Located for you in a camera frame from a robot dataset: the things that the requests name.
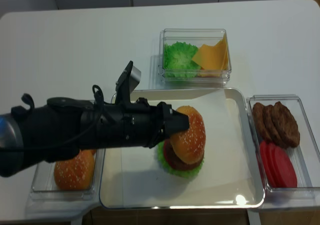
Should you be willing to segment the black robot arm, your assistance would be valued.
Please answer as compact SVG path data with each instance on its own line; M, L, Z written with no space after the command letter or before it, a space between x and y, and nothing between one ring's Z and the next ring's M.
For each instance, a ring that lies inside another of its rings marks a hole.
M0 175L70 160L82 150L153 148L189 127L187 115L145 98L112 104L55 97L38 108L16 106L0 117Z

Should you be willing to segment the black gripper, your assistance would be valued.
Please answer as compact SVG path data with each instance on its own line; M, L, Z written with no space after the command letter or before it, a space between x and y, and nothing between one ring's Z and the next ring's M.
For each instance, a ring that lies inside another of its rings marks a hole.
M188 115L165 102L149 105L141 97L129 107L105 104L96 125L96 142L100 148L153 148L189 128Z

